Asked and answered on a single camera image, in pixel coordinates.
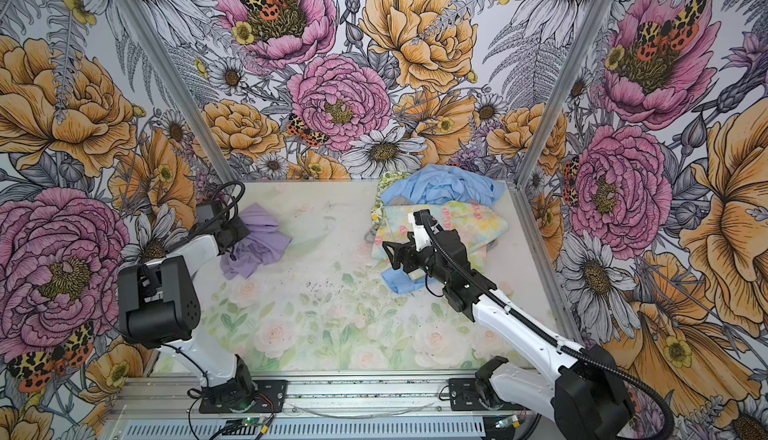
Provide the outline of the purple t-shirt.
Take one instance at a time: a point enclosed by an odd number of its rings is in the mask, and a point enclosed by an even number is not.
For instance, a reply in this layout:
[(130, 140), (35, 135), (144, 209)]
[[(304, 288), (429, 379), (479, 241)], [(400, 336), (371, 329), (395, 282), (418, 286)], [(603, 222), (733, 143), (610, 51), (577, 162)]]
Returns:
[(291, 238), (279, 230), (277, 218), (258, 203), (246, 207), (238, 219), (248, 234), (221, 259), (220, 267), (227, 280), (250, 277), (260, 266), (278, 262), (291, 243)]

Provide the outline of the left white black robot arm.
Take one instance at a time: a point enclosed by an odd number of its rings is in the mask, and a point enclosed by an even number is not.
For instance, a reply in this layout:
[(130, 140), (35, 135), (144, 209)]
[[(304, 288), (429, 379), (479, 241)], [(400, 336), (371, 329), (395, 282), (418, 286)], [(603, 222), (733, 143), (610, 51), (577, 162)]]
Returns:
[(242, 411), (256, 397), (244, 360), (224, 349), (201, 326), (196, 273), (244, 240), (238, 201), (203, 204), (203, 220), (163, 256), (123, 268), (117, 279), (118, 331), (126, 341), (159, 349), (196, 375), (201, 401)]

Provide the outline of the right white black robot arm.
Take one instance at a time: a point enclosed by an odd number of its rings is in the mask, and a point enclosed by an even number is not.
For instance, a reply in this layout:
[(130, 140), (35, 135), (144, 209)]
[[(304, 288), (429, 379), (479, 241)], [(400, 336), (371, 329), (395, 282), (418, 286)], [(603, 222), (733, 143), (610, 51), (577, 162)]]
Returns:
[(440, 282), (456, 312), (495, 333), (536, 370), (525, 374), (503, 358), (488, 362), (476, 373), (483, 401), (524, 406), (553, 421), (567, 439), (618, 438), (635, 408), (614, 358), (519, 309), (471, 265), (458, 231), (443, 229), (429, 210), (408, 219), (406, 241), (382, 244), (391, 267), (406, 274), (420, 270)]

